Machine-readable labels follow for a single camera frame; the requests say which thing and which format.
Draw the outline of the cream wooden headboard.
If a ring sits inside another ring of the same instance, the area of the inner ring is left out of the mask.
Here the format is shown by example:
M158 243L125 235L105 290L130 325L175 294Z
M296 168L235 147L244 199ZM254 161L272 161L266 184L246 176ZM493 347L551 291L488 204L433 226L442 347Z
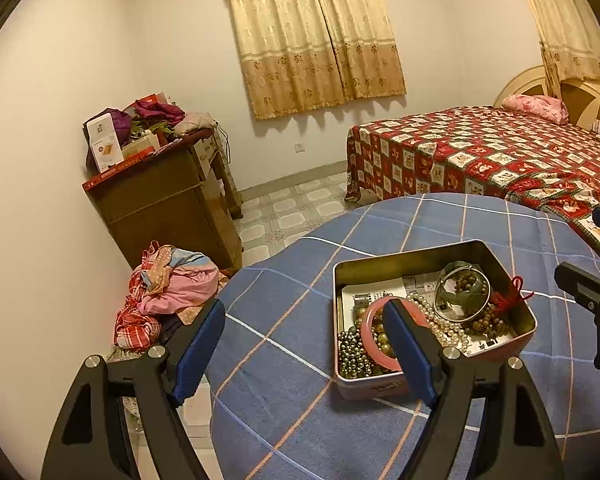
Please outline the cream wooden headboard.
M528 94L528 96L548 96L550 86L542 65L524 70L514 77L495 99L494 106L500 107L510 94ZM583 129L589 129L600 120L600 81L568 79L560 84L559 97L569 112L569 121Z

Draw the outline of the pile of clothes on cabinet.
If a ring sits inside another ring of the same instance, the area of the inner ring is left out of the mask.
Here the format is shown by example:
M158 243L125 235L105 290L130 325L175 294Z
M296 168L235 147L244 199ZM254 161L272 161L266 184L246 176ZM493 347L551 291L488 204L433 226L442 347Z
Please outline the pile of clothes on cabinet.
M124 110L107 107L88 118L82 126L87 143L85 166L90 174L97 174L99 171L88 144L86 123L105 113L112 116L124 159L145 148L159 151L163 145L170 142L184 139L201 130L215 131L219 127L210 114L187 113L181 107L167 101L163 94L151 94L135 100Z

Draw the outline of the flat red box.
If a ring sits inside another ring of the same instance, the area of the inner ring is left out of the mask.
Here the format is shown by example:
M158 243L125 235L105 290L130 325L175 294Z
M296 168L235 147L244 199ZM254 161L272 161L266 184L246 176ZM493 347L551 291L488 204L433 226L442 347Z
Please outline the flat red box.
M87 180L82 184L82 188L85 192L88 192L95 186L100 185L102 182L115 177L117 174L122 174L123 171L126 171L139 165L144 160L153 158L156 153L157 151L154 148L146 148L146 150L132 155L130 158L125 159L123 162L119 162L117 165L114 165L102 172L101 174L98 174L97 176L92 177L90 180Z

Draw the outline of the silver wristwatch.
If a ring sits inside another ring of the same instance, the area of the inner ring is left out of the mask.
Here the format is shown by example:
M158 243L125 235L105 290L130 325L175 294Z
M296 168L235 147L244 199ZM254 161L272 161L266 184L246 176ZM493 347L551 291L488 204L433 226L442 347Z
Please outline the silver wristwatch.
M390 294L388 292L366 292L365 294L354 294L352 296L353 310L358 311L367 309L374 301L389 296Z

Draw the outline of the pile of clothes on floor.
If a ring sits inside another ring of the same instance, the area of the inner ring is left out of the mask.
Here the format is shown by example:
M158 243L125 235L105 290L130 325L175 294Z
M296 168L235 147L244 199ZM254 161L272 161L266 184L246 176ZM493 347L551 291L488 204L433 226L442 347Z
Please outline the pile of clothes on floor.
M123 307L114 319L109 361L134 359L168 331L169 316L193 323L202 306L228 283L228 276L202 252L155 240L132 271Z

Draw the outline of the pink pillow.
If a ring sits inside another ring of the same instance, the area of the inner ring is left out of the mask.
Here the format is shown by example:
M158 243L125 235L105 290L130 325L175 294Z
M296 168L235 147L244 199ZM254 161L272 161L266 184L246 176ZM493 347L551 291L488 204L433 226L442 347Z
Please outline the pink pillow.
M560 126L569 122L569 112L566 104L562 100L550 96L511 94L503 100L502 107L510 112L543 118Z

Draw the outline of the blue plaid tablecloth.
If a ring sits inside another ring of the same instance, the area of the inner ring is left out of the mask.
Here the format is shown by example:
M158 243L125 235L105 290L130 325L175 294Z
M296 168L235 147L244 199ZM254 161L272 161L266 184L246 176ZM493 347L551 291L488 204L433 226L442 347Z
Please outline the blue plaid tablecloth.
M600 257L550 214L385 200L219 300L227 479L600 479Z

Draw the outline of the white product box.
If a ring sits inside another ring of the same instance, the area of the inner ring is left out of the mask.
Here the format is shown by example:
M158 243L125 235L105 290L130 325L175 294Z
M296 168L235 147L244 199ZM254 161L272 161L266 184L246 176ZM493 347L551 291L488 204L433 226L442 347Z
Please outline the white product box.
M124 161L114 121L110 113L101 114L86 123L88 144L99 172Z

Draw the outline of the brown wooden cabinet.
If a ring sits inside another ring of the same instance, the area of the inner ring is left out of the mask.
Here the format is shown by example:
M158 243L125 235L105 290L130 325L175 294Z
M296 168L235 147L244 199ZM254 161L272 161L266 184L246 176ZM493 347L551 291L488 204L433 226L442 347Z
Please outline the brown wooden cabinet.
M201 130L85 193L132 268L155 240L202 252L233 275L242 267L239 206L221 162L214 132Z

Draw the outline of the pink metal tin box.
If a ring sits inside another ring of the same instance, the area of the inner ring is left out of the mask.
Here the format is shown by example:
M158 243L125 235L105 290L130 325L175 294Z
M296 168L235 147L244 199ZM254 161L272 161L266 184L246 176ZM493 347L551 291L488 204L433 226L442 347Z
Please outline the pink metal tin box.
M332 270L335 376L347 400L406 393L382 307L396 299L442 346L494 361L518 354L538 321L522 279L480 240L343 261Z

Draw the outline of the printed paper leaflet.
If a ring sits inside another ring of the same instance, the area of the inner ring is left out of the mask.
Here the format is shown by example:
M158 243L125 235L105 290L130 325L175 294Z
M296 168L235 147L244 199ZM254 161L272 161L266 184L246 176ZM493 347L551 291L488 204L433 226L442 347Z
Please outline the printed paper leaflet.
M411 301L440 344L465 356L508 344L517 336L505 316L495 312L495 289L486 274L460 262L440 272L344 286L336 301L337 335L358 332L366 309L389 297Z

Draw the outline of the red cord coin charm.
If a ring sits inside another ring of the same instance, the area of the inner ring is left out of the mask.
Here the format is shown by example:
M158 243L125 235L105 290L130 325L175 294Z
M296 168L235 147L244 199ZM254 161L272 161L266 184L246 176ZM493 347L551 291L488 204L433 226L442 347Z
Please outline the red cord coin charm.
M534 292L524 294L522 292L523 287L524 279L520 275L515 275L510 280L505 292L492 290L490 300L494 307L492 313L496 318L505 318L510 310L515 309L534 296Z

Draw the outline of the red patchwork bedspread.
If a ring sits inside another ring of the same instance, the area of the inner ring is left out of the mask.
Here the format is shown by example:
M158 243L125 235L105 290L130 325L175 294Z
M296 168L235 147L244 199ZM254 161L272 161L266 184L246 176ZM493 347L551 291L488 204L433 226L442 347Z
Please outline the red patchwork bedspread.
M347 136L346 199L463 193L567 222L600 256L600 140L574 125L490 106L376 120Z

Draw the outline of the beige curtain at right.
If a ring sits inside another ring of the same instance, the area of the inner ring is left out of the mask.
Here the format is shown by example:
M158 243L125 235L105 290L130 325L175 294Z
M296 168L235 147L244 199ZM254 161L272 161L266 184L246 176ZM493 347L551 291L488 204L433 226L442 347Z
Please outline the beige curtain at right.
M600 23L586 0L527 0L552 96L570 79L600 82Z

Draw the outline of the pink bangle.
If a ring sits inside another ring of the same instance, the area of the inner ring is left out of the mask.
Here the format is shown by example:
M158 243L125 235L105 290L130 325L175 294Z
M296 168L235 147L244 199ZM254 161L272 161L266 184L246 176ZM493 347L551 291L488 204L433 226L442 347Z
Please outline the pink bangle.
M411 318L417 325L428 328L429 322L425 313L422 312L416 304L413 304L406 298L398 296L383 296L373 301L365 310L360 325L360 335L363 347L377 365L385 368L390 373L396 373L402 370L398 359L385 354L385 352L381 350L381 344L376 344L376 340L374 339L374 318L376 318L376 315L384 312L385 304L388 304L390 300L396 300L398 305L411 315Z

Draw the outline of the beige patterned window curtain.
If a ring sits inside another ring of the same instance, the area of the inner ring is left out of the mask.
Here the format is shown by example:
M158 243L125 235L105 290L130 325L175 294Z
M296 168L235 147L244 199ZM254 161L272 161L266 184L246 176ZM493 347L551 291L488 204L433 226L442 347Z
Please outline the beige patterned window curtain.
M385 0L230 0L253 117L403 96Z

